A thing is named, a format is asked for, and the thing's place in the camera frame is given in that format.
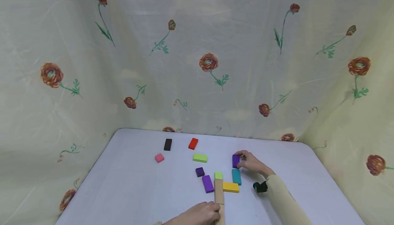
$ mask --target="human hand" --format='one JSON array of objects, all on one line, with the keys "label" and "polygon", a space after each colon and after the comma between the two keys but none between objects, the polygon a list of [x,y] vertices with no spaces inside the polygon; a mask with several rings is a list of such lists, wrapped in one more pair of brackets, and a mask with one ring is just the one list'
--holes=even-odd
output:
[{"label": "human hand", "polygon": [[238,168],[246,168],[250,171],[255,171],[260,175],[264,176],[267,179],[268,176],[274,175],[275,172],[271,170],[267,165],[258,160],[252,153],[247,150],[239,150],[234,153],[235,155],[239,155],[244,162],[239,162]]},{"label": "human hand", "polygon": [[210,225],[213,221],[220,220],[219,210],[220,205],[212,201],[202,202],[163,225]]}]

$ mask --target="curtain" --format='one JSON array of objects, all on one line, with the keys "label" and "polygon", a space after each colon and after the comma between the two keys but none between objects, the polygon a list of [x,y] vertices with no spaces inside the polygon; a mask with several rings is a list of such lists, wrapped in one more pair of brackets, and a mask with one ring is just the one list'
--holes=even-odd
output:
[{"label": "curtain", "polygon": [[394,222],[389,0],[2,2],[0,224],[54,224],[124,127],[303,141]]}]

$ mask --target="teal block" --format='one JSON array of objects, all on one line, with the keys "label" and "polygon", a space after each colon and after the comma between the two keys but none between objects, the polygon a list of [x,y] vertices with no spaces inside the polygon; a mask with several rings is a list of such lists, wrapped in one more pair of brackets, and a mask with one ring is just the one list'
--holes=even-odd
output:
[{"label": "teal block", "polygon": [[241,186],[241,173],[239,172],[239,169],[233,169],[232,170],[233,174],[233,183],[238,183],[238,186]]}]

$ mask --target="sleeve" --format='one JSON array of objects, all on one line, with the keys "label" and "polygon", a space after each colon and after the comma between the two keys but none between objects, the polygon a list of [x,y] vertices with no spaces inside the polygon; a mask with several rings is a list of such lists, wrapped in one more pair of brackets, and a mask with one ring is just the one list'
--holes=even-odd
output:
[{"label": "sleeve", "polygon": [[279,176],[270,175],[266,183],[268,198],[283,225],[312,225]]}]

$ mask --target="lime green block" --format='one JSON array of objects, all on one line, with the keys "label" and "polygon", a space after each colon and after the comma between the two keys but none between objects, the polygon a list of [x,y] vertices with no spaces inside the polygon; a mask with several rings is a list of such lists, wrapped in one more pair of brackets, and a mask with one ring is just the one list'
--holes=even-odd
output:
[{"label": "lime green block", "polygon": [[215,172],[215,179],[223,180],[223,174],[221,172]]},{"label": "lime green block", "polygon": [[207,155],[194,153],[193,161],[206,163],[208,161]]}]

